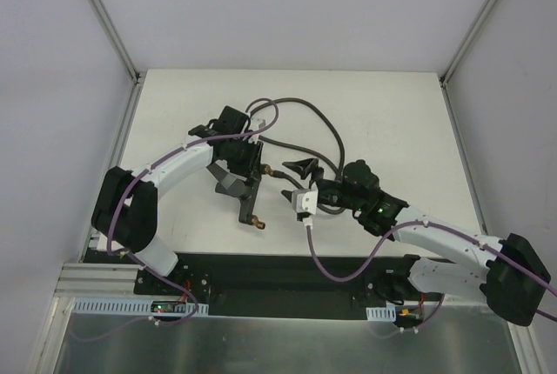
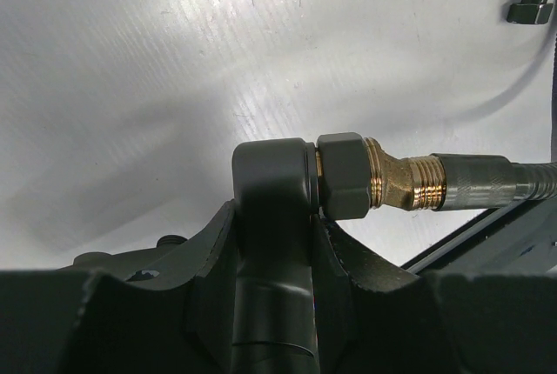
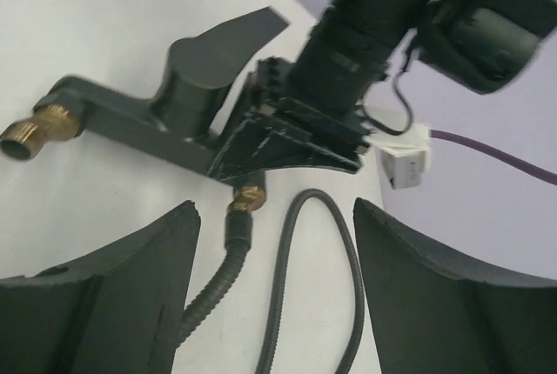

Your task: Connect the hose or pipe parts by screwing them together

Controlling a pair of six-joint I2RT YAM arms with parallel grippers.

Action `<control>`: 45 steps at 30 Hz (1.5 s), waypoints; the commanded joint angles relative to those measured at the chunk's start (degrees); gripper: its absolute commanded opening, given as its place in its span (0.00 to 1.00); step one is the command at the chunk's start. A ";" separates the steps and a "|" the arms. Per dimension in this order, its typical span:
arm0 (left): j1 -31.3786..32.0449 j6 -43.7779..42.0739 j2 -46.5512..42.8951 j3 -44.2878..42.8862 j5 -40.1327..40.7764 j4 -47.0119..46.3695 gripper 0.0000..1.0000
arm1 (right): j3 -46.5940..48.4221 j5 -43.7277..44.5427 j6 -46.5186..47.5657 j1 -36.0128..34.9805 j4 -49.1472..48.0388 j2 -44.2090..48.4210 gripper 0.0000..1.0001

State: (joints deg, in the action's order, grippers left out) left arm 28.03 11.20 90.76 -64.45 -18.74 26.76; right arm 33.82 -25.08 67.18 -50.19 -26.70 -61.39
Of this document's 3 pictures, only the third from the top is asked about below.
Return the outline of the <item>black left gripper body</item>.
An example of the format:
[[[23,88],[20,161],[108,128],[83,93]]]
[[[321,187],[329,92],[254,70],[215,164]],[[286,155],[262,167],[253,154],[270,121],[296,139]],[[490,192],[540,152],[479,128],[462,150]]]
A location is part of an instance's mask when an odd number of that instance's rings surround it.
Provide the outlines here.
[[[282,57],[258,61],[252,84],[258,111],[288,121],[331,147],[368,152],[371,131],[363,125],[357,109],[337,113],[310,104],[289,82],[291,68],[291,63]]]

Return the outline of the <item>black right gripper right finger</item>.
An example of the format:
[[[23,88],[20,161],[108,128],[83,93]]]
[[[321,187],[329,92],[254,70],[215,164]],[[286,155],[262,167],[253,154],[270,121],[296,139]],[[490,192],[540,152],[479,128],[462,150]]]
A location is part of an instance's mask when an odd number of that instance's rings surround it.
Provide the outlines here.
[[[555,372],[553,279],[470,257],[365,199],[353,222],[383,372]]]

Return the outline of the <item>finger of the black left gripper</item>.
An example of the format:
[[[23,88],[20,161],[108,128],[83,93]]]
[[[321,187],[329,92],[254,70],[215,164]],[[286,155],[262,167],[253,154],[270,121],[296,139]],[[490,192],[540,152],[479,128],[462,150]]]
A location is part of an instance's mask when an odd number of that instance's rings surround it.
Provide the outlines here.
[[[354,174],[361,167],[356,153],[323,144],[282,119],[244,118],[225,128],[223,136],[206,172],[221,182],[269,170],[320,168]]]

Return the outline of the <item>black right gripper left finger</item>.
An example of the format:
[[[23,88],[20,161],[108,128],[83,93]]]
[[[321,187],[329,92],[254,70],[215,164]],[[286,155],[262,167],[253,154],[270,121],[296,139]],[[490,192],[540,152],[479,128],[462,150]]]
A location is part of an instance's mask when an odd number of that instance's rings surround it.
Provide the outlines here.
[[[186,201],[87,255],[3,279],[2,372],[170,372],[200,225]]]

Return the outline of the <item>dark grey faucet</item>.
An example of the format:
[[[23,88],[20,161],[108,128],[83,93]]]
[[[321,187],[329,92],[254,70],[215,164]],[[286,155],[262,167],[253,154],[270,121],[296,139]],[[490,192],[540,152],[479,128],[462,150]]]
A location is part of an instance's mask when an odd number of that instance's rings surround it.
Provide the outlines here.
[[[90,131],[208,177],[223,146],[211,124],[236,78],[287,21],[270,7],[220,23],[167,51],[161,84],[149,99],[86,78],[60,78],[29,117],[1,134],[1,152],[30,161],[51,142]]]

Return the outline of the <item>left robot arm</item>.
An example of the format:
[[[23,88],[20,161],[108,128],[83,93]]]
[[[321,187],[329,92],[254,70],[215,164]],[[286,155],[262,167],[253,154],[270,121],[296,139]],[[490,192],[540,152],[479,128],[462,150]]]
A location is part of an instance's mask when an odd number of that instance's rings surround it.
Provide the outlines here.
[[[246,78],[208,176],[355,173],[369,150],[358,103],[387,80],[401,43],[407,58],[486,95],[517,77],[555,27],[556,0],[332,0],[294,62],[269,57]]]

